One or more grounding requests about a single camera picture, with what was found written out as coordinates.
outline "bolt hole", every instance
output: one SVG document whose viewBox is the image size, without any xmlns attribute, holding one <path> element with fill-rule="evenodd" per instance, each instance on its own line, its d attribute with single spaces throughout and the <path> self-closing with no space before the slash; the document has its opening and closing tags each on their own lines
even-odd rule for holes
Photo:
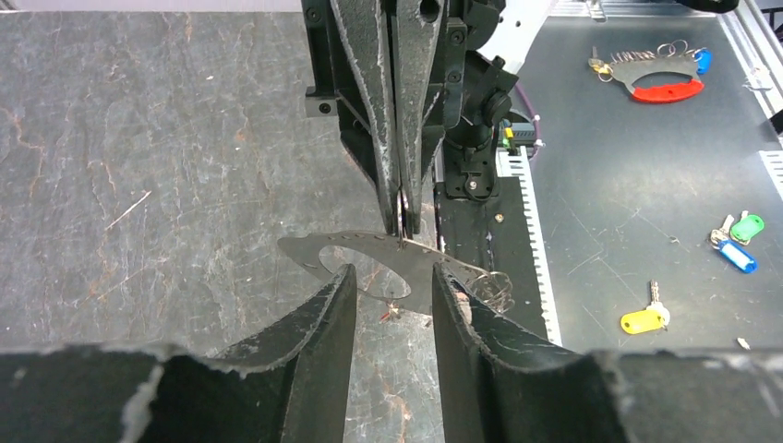
<svg viewBox="0 0 783 443">
<path fill-rule="evenodd" d="M 436 0 L 421 0 L 418 4 L 418 13 L 426 23 L 435 23 L 440 14 L 440 5 Z"/>
</svg>

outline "yellow key tag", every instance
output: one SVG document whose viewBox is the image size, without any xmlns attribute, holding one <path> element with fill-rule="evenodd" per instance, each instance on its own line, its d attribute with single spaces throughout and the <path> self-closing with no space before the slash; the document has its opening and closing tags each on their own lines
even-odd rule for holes
<svg viewBox="0 0 783 443">
<path fill-rule="evenodd" d="M 663 317 L 655 309 L 631 312 L 622 316 L 620 327 L 631 335 L 641 334 L 663 328 Z"/>
</svg>

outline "bolt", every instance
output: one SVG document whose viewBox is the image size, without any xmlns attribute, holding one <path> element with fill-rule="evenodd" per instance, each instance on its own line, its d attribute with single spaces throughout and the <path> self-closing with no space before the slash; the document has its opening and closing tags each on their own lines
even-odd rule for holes
<svg viewBox="0 0 783 443">
<path fill-rule="evenodd" d="M 452 32 L 452 35 L 449 36 L 449 40 L 452 42 L 454 46 L 458 44 L 463 44 L 464 32 L 462 32 L 461 30 L 456 30 Z"/>
<path fill-rule="evenodd" d="M 307 17 L 308 20 L 312 22 L 317 22 L 320 20 L 320 13 L 315 7 L 309 8 L 305 16 Z"/>
</svg>

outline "black cable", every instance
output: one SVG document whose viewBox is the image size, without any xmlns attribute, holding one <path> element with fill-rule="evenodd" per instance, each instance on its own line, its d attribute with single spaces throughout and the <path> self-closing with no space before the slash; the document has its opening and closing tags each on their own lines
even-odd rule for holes
<svg viewBox="0 0 783 443">
<path fill-rule="evenodd" d="M 494 131 L 495 131 L 495 133 L 492 135 L 492 141 L 490 142 L 491 144 L 489 145 L 489 148 L 492 150 L 492 159 L 495 158 L 495 152 L 498 150 L 498 143 L 500 142 L 500 125 L 495 125 Z M 471 199 L 471 200 L 473 200 L 473 201 L 475 201 L 477 203 L 484 203 L 484 202 L 488 201 L 490 198 L 492 198 L 492 194 L 495 193 L 495 187 L 498 185 L 497 176 L 495 176 L 495 174 L 493 174 L 493 176 L 492 176 L 492 186 L 489 187 L 489 194 L 486 197 L 482 197 L 482 198 L 476 197 L 475 195 L 473 195 L 473 191 L 470 190 L 470 186 L 468 184 L 470 184 L 470 179 L 472 177 L 473 176 L 470 173 L 466 174 L 465 183 L 464 183 L 465 195 L 469 199 Z"/>
</svg>

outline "metal key holder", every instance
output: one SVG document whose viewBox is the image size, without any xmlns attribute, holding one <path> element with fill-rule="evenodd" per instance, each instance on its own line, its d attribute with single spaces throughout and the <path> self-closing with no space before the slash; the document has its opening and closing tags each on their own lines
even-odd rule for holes
<svg viewBox="0 0 783 443">
<path fill-rule="evenodd" d="M 685 46 L 681 52 L 677 50 L 677 43 Z M 664 104 L 680 102 L 698 95 L 705 88 L 699 78 L 700 50 L 688 50 L 686 41 L 676 41 L 658 46 L 657 51 L 621 52 L 611 56 L 612 62 L 605 63 L 596 57 L 596 49 L 593 49 L 593 58 L 588 64 L 598 73 L 598 78 L 609 83 L 617 80 L 625 85 L 631 93 L 631 97 L 638 102 Z M 682 74 L 690 77 L 690 81 L 673 85 L 654 86 L 651 88 L 636 88 L 633 84 L 641 78 L 663 73 Z"/>
</svg>

